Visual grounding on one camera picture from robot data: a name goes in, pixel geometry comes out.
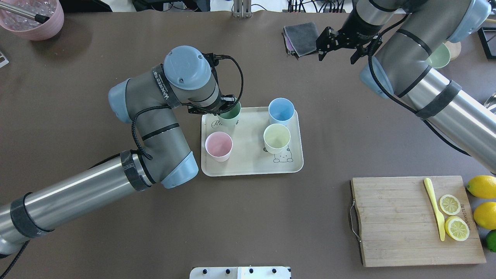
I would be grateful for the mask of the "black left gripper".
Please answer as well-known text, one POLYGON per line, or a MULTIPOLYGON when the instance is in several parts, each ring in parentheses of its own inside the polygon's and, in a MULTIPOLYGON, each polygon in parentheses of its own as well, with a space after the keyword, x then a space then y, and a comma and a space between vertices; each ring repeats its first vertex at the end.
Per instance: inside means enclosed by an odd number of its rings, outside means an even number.
POLYGON ((219 65, 220 60, 229 59, 237 65, 237 61, 229 55, 216 55, 214 53, 202 53, 203 57, 207 60, 210 70, 215 81, 215 86, 212 94, 208 99, 203 101, 190 101, 188 103, 188 113, 190 114, 213 114, 220 115, 230 111, 236 104, 237 99, 233 94, 223 95, 220 87, 216 71, 216 66, 219 65))

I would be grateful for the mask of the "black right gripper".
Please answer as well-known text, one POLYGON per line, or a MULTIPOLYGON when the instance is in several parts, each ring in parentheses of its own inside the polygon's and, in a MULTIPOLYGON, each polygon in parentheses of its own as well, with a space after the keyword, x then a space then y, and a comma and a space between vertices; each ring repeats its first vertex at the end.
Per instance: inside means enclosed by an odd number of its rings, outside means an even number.
POLYGON ((338 49, 356 49, 350 58, 354 65, 360 58, 368 55, 368 48, 363 46, 381 30, 382 25, 370 24, 358 15, 349 16, 339 30, 326 27, 316 39, 316 50, 319 61, 323 61, 327 53, 338 49))

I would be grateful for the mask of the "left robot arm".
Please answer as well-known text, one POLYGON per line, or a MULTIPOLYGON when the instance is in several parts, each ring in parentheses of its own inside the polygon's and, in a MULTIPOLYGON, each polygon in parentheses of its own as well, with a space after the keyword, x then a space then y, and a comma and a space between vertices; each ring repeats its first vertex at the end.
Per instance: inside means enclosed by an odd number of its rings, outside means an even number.
POLYGON ((119 83, 108 93, 117 118, 131 124, 135 150, 115 154, 35 193, 1 206, 1 258, 55 228, 161 183, 171 189, 193 179, 199 168, 173 109, 219 115, 240 96, 221 93, 215 67, 230 55, 178 46, 164 62, 119 83))

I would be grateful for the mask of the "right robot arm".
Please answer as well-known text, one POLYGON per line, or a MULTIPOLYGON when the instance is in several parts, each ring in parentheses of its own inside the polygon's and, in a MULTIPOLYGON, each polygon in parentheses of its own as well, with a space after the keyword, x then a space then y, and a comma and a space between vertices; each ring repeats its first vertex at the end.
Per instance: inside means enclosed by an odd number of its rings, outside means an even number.
POLYGON ((319 60, 354 49, 367 57, 361 80, 447 136, 446 142, 491 173, 496 166, 495 115, 438 68, 450 61, 446 42, 458 43, 487 19, 488 0, 355 0, 340 30, 316 40, 319 60))

